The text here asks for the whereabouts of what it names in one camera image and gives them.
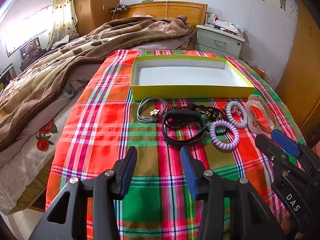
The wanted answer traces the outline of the wooden headboard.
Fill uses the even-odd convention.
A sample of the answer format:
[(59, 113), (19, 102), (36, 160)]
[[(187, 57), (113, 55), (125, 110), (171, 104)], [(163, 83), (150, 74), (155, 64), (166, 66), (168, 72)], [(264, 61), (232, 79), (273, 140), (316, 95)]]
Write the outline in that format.
[(206, 19), (207, 4), (185, 1), (157, 1), (131, 4), (126, 10), (118, 11), (114, 19), (148, 16), (154, 18), (176, 18), (187, 16), (186, 22), (192, 25), (202, 25)]

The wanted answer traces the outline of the black smart band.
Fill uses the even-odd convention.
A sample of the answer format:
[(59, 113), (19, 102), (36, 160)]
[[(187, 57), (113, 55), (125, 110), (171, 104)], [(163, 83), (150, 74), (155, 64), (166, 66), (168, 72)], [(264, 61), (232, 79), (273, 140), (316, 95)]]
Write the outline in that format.
[[(181, 131), (191, 123), (196, 123), (200, 130), (188, 139), (173, 139), (167, 133), (167, 131)], [(206, 132), (209, 132), (209, 128), (201, 114), (196, 111), (173, 109), (165, 114), (162, 121), (162, 135), (164, 142), (171, 146), (183, 147), (194, 145), (202, 140)]]

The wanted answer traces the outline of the grey nightstand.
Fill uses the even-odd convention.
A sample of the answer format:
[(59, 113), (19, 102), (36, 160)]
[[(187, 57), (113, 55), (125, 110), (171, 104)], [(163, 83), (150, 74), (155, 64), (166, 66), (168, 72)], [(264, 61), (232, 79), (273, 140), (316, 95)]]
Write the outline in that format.
[(243, 37), (205, 25), (196, 26), (195, 50), (238, 59), (244, 43)]

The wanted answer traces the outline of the wooden door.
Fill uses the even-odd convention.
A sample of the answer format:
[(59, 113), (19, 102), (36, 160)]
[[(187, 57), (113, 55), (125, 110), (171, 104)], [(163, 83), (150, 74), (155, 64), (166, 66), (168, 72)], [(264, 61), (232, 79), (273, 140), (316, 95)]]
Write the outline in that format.
[(276, 93), (306, 142), (319, 141), (319, 27), (298, 0), (295, 40)]

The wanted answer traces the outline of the clutter on nightstand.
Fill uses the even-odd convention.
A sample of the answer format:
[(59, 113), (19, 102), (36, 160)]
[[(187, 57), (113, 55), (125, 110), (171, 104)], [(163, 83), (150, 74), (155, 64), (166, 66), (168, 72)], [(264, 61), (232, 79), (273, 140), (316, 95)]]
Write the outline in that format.
[(245, 35), (244, 28), (235, 23), (221, 21), (216, 14), (206, 13), (205, 25), (236, 36), (244, 37)]

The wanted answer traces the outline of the yellow-green shallow box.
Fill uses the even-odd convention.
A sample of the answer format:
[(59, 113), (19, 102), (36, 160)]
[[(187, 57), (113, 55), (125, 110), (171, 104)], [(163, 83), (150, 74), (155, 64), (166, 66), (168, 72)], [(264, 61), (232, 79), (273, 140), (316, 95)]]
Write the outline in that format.
[(227, 59), (189, 55), (136, 57), (131, 74), (134, 101), (247, 98), (253, 84)]

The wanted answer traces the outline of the brown patterned blanket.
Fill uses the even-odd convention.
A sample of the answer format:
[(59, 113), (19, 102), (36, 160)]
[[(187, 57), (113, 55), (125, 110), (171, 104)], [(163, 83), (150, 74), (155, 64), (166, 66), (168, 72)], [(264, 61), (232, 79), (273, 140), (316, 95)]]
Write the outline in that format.
[(188, 36), (195, 26), (187, 19), (185, 15), (121, 18), (49, 51), (13, 79), (1, 95), (1, 150), (14, 142), (32, 118), (61, 94), (78, 65), (102, 63), (115, 50)]

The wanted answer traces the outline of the plaid cloth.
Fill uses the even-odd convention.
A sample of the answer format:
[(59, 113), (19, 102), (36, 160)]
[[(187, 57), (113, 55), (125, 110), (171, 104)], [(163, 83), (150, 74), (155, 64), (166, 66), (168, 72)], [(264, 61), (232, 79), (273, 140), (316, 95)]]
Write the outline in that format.
[[(131, 94), (134, 59), (161, 54), (223, 59), (194, 50), (119, 50), (110, 54), (74, 105), (57, 143), (46, 208), (70, 178), (91, 179), (112, 168), (124, 157), (127, 147), (135, 146), (137, 164), (129, 192), (123, 201), (114, 202), (120, 239), (196, 239), (202, 202), (195, 202), (189, 194), (179, 150), (164, 142), (162, 121), (143, 124), (136, 119), (139, 103)], [(241, 60), (227, 60), (253, 84), (253, 94), (267, 103), (277, 129), (304, 144), (298, 126), (275, 91)], [(234, 150), (217, 149), (206, 134), (191, 153), (223, 178), (247, 177), (282, 222), (286, 210), (271, 190), (271, 162), (255, 147), (255, 134), (249, 129), (239, 133), (239, 146)]]

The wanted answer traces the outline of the black beads with green pendant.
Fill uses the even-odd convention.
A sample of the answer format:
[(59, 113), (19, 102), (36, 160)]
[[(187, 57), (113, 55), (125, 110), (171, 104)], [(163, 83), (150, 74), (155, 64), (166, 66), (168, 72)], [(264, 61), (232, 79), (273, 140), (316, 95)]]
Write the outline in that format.
[(214, 122), (217, 120), (227, 120), (226, 115), (218, 108), (198, 105), (196, 106), (196, 111), (200, 114), (204, 114), (208, 121)]

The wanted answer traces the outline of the teddy bear picture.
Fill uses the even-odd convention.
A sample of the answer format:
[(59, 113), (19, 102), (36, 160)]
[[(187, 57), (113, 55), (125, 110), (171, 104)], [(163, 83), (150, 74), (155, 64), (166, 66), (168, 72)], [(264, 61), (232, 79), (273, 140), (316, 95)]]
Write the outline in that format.
[(20, 48), (21, 60), (23, 63), (29, 63), (36, 60), (43, 52), (39, 38), (36, 37)]

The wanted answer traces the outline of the wooden wardrobe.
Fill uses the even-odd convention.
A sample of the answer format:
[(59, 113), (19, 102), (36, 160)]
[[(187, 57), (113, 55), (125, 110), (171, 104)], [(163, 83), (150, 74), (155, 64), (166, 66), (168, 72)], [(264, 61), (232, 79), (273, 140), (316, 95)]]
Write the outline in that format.
[(103, 23), (111, 21), (110, 9), (118, 4), (119, 0), (74, 0), (79, 35), (84, 36)]

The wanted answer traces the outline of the patterned curtain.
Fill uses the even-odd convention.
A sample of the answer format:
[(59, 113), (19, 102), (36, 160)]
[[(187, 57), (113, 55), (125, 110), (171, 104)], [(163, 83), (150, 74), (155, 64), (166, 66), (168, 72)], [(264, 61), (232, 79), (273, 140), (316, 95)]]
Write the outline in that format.
[(52, 16), (50, 20), (47, 50), (50, 50), (53, 44), (61, 38), (77, 32), (78, 18), (75, 12), (74, 0), (52, 0)]

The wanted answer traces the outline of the clear bag of gold jewelry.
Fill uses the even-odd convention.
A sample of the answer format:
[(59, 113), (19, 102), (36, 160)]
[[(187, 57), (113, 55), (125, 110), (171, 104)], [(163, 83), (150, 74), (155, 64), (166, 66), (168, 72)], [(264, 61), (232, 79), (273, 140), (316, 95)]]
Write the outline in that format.
[(268, 104), (258, 95), (250, 95), (245, 104), (248, 114), (248, 129), (253, 134), (264, 134), (271, 138), (276, 129), (276, 119)]

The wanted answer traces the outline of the floral bed sheet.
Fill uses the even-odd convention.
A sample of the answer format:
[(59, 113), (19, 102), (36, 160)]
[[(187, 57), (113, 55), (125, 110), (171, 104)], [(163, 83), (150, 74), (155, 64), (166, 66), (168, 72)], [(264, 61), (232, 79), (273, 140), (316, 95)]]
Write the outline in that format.
[(72, 70), (61, 94), (1, 150), (1, 213), (29, 208), (45, 191), (55, 148), (74, 104), (101, 63)]

